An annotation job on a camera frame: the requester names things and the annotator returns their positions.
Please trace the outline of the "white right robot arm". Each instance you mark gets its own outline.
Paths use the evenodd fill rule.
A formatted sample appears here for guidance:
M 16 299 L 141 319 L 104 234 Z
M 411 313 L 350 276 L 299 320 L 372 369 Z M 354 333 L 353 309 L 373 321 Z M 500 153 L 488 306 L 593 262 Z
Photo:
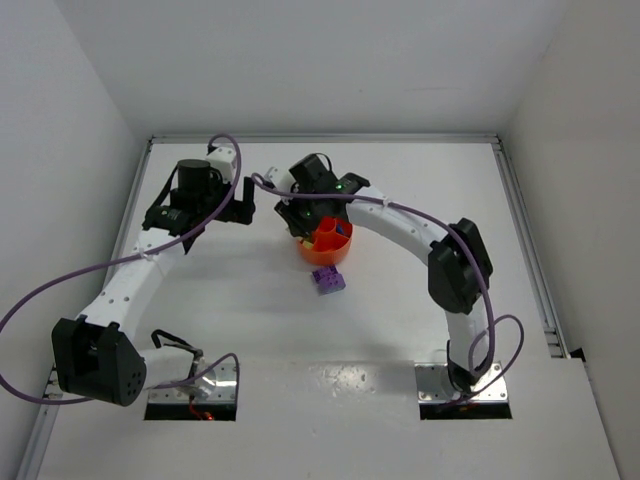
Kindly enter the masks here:
M 447 321 L 450 380 L 470 393 L 495 355 L 493 266 L 476 224 L 467 218 L 445 224 L 395 204 L 360 175 L 337 176 L 317 153 L 287 170 L 270 168 L 265 182 L 281 193 L 275 210 L 292 236 L 317 234 L 322 221 L 334 218 L 381 235 L 426 266 L 428 293 Z

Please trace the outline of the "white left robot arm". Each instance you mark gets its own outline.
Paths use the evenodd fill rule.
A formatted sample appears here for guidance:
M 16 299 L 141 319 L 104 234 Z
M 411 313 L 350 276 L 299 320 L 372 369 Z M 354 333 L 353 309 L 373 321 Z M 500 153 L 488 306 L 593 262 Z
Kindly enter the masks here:
M 203 233 L 202 222 L 214 215 L 222 222 L 251 223 L 254 188 L 247 183 L 242 199 L 235 199 L 238 172 L 237 155 L 228 147 L 177 162 L 145 213 L 132 261 L 76 318 L 62 318 L 52 330 L 63 392 L 129 406 L 146 389 L 192 381 L 204 363 L 200 349 L 160 329 L 153 331 L 150 349 L 139 350 L 133 341 L 163 280 Z

